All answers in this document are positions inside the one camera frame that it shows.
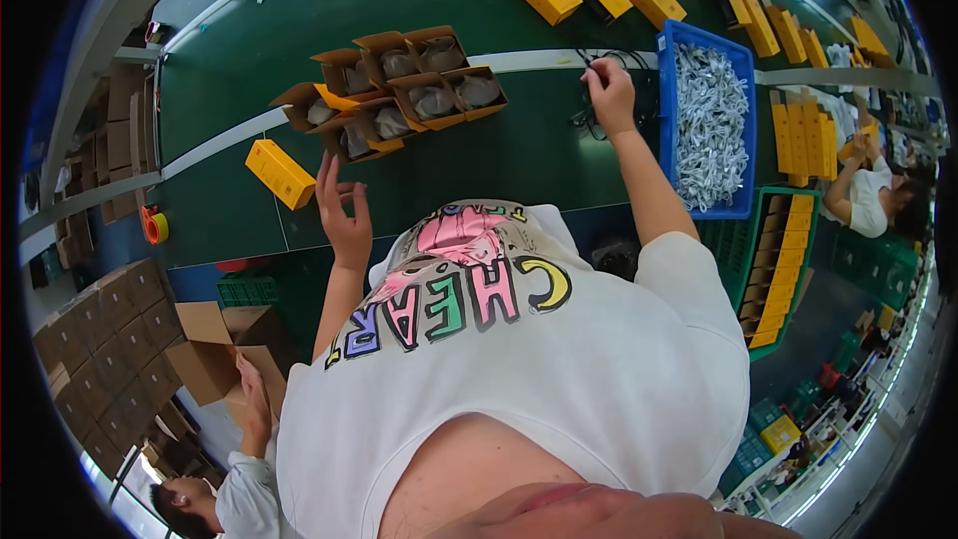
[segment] stacked cardboard boxes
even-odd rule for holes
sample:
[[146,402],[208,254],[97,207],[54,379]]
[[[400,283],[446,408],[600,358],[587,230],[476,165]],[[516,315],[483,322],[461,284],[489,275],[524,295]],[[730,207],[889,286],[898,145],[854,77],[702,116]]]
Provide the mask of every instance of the stacked cardboard boxes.
[[791,312],[814,200],[810,194],[774,195],[760,218],[757,251],[738,312],[749,349],[777,341]]
[[838,175],[837,133],[829,114],[822,113],[808,92],[769,93],[778,169],[793,186],[808,186],[808,177],[833,180]]
[[[134,134],[130,105],[136,92],[142,91],[147,72],[140,65],[115,65],[107,74],[110,78],[110,91],[106,109],[106,179],[102,183],[114,183],[133,176],[133,151],[131,139],[141,137]],[[98,162],[98,171],[103,172]],[[101,206],[103,221],[112,223],[136,212],[136,197],[132,192],[117,196]]]
[[179,389],[163,352],[182,341],[149,258],[80,292],[33,336],[67,427],[104,473]]

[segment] blue plastic crate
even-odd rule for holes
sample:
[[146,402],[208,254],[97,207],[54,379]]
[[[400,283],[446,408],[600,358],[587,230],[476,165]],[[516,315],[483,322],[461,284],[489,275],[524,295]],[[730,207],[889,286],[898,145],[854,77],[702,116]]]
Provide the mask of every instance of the blue plastic crate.
[[732,206],[725,202],[716,203],[711,209],[701,212],[692,209],[693,219],[747,219],[752,211],[752,191],[755,186],[755,138],[758,124],[755,113],[755,66],[752,63],[752,51],[748,48],[720,38],[715,34],[688,25],[675,19],[666,19],[662,33],[655,37],[659,62],[659,93],[662,107],[659,117],[662,129],[659,134],[659,166],[669,183],[676,184],[676,145],[678,143],[678,101],[676,88],[676,47],[675,42],[692,42],[697,46],[711,46],[728,55],[732,69],[739,79],[745,79],[745,98],[748,100],[748,113],[745,114],[745,127],[742,139],[745,153],[748,154],[748,166],[742,175],[741,185],[732,194]]

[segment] cardboard flap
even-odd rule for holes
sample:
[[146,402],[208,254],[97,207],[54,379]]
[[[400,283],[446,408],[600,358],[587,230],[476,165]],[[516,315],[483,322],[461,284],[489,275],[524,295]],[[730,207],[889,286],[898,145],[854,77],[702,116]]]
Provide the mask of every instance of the cardboard flap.
[[759,237],[758,250],[775,250],[782,247],[783,234],[768,232]]
[[745,288],[745,295],[742,297],[742,300],[746,302],[764,303],[767,296],[767,287],[762,287],[760,285],[749,285]]
[[300,105],[316,102],[319,99],[319,90],[316,90],[316,84],[313,82],[303,82],[296,84],[289,90],[286,90],[269,103],[271,107],[281,107],[282,105]]
[[778,262],[779,253],[773,250],[759,250],[755,253],[755,260],[752,262],[753,267],[775,267],[775,263]]
[[326,65],[354,66],[362,58],[362,53],[357,48],[337,48],[314,54],[309,58]]
[[218,302],[177,302],[176,314],[186,339],[233,345]]
[[230,413],[233,423],[240,427],[246,419],[246,393],[242,390],[242,383],[237,383],[223,396],[223,404]]
[[392,50],[394,48],[406,48],[406,39],[398,31],[384,31],[379,34],[373,34],[371,36],[363,36],[362,38],[356,38],[353,40],[353,43],[357,46],[362,46],[369,52],[374,52],[377,54],[382,54],[387,50]]
[[246,356],[246,359],[256,366],[259,376],[262,377],[262,384],[266,387],[270,409],[274,413],[280,413],[282,401],[286,396],[286,380],[269,348],[265,345],[242,345],[237,347],[237,352]]
[[406,32],[405,39],[413,44],[417,44],[432,38],[439,38],[440,36],[452,36],[455,38],[456,32],[452,31],[452,25],[438,25],[437,27],[427,27],[425,29]]
[[224,345],[187,341],[164,354],[198,406],[221,400],[240,381],[240,372]]
[[330,109],[335,109],[337,111],[349,111],[350,109],[353,109],[355,106],[367,100],[381,98],[386,95],[382,90],[373,90],[361,94],[355,94],[346,98],[333,93],[327,84],[316,84],[315,86],[316,90],[319,91],[319,95],[322,96],[323,100],[326,101],[326,105]]
[[252,327],[272,306],[231,306],[220,312],[230,336],[238,335]]
[[761,313],[764,312],[764,304],[759,304],[756,302],[747,302],[741,306],[741,311],[738,313],[738,318],[750,320],[759,320],[761,318]]

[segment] white bag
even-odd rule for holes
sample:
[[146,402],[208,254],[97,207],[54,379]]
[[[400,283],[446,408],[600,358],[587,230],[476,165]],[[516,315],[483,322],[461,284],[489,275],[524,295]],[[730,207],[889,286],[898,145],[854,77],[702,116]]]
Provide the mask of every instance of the white bag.
[[343,71],[346,74],[346,95],[361,94],[364,91],[373,90],[373,84],[366,75],[366,64],[362,61],[356,63],[355,68],[344,66]]
[[456,39],[452,36],[440,36],[439,38],[430,38],[423,42],[425,50],[423,51],[423,60],[427,71],[451,71],[459,68],[466,55],[462,54],[456,46]]
[[343,135],[339,138],[339,143],[346,149],[346,154],[350,156],[350,159],[358,159],[370,152],[369,144],[366,143],[366,137],[363,136],[362,129],[355,123],[347,123],[343,126]]
[[406,125],[406,118],[396,107],[379,109],[376,114],[376,133],[379,138],[393,139],[405,136],[412,130]]
[[334,115],[336,115],[336,110],[330,109],[326,101],[320,98],[309,107],[309,111],[305,114],[305,120],[313,125],[322,125],[332,119]]
[[487,77],[464,75],[461,84],[456,86],[456,94],[468,110],[485,107],[500,94],[499,84]]
[[409,99],[412,100],[416,113],[425,121],[452,114],[456,108],[456,100],[452,92],[446,88],[424,86],[409,90]]
[[412,75],[416,72],[416,65],[409,53],[401,48],[387,50],[379,57],[386,79],[395,79],[403,75]]

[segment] woman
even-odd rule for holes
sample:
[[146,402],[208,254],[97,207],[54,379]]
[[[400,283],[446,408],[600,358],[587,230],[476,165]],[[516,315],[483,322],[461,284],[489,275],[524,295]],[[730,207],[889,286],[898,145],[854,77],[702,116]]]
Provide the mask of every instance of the woman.
[[403,234],[364,298],[366,187],[338,184],[324,158],[316,197],[335,263],[277,446],[282,507],[303,536],[721,537],[759,523],[696,497],[716,488],[748,408],[748,353],[715,261],[636,131],[629,75],[598,59],[582,79],[644,246],[635,283],[594,271],[533,210],[469,200]]
[[[884,234],[894,220],[896,234],[923,239],[930,218],[928,186],[907,175],[893,175],[878,145],[866,136],[857,134],[852,141],[852,157],[838,179],[821,186],[822,214],[865,237]],[[866,158],[873,162],[871,170],[859,168]]]

